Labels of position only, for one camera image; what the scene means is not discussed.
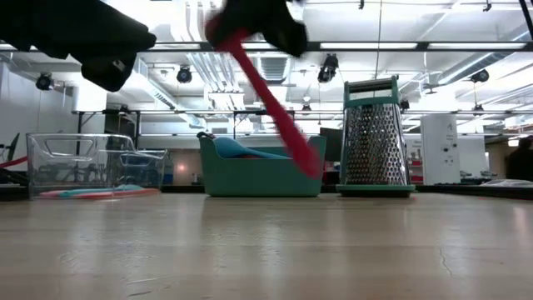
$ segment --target clear plastic container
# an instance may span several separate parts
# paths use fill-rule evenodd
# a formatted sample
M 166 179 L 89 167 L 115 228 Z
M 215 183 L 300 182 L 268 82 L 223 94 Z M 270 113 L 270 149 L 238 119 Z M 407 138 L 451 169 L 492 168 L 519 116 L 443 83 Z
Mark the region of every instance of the clear plastic container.
M 110 134 L 28 134 L 30 198 L 107 199 L 158 193 L 166 151 Z

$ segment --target red spatula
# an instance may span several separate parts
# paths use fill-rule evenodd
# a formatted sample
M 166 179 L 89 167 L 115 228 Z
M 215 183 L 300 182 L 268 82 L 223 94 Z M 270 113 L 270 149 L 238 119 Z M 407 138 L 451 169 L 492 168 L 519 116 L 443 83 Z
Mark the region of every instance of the red spatula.
M 208 36 L 217 25 L 217 17 L 214 17 L 206 24 L 206 35 Z M 321 160 L 315 150 L 311 148 L 306 139 L 300 134 L 291 117 L 286 113 L 281 104 L 274 98 L 261 76 L 254 68 L 250 58 L 246 55 L 241 41 L 249 36 L 244 29 L 237 30 L 230 38 L 217 47 L 217 51 L 229 52 L 241 65 L 242 71 L 247 75 L 248 80 L 261 97 L 265 104 L 266 111 L 274 120 L 280 133 L 281 139 L 285 143 L 292 159 L 296 165 L 309 177 L 321 177 Z

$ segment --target table surface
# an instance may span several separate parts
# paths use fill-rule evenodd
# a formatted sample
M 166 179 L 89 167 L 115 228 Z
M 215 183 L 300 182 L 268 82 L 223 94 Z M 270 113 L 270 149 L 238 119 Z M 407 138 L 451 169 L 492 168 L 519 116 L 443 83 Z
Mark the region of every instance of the table surface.
M 209 198 L 0 203 L 20 299 L 531 299 L 533 202 Z

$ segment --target teal plastic basket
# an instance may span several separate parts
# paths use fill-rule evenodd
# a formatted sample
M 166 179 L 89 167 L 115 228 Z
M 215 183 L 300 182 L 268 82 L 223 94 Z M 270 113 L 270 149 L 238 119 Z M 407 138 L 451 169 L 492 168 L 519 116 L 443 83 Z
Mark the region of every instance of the teal plastic basket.
M 311 137 L 321 160 L 326 152 L 324 137 Z M 283 147 L 254 148 L 258 151 L 285 154 Z M 316 197 L 321 179 L 300 172 L 290 159 L 222 158 L 215 143 L 200 138 L 202 170 L 206 193 L 213 197 Z

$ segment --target fluorescent light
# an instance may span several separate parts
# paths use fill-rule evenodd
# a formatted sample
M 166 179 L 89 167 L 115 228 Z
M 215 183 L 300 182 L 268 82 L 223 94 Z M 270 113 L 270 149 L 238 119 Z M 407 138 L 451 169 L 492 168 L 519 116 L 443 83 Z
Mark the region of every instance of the fluorescent light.
M 30 51 L 37 51 L 38 49 L 34 46 L 30 47 Z M 18 51 L 15 47 L 11 46 L 8 43 L 1 42 L 0 43 L 0 51 Z
M 507 146 L 509 146 L 509 147 L 518 147 L 518 142 L 519 142 L 519 140 L 517 140 L 517 139 L 510 139 L 507 142 Z
M 0 43 L 0 50 L 16 51 L 17 49 L 10 44 Z
M 298 114 L 343 114 L 344 112 L 343 111 L 326 111 L 326 110 L 313 110 L 313 111 L 294 111 L 294 113 L 298 113 Z
M 416 42 L 322 42 L 322 49 L 414 49 Z
M 525 42 L 432 42 L 428 49 L 521 49 Z
M 172 50 L 200 50 L 200 44 L 194 42 L 160 42 L 156 43 L 151 50 L 162 50 L 162 49 L 172 49 Z
M 242 47 L 246 50 L 268 50 L 274 49 L 272 45 L 267 42 L 245 42 Z
M 191 111 L 185 111 L 184 113 L 190 113 L 190 114 L 233 114 L 233 111 L 230 110 L 191 110 Z
M 174 111 L 141 111 L 141 114 L 174 114 Z
M 162 134 L 162 133 L 149 133 L 141 134 L 141 137 L 171 137 L 171 134 Z

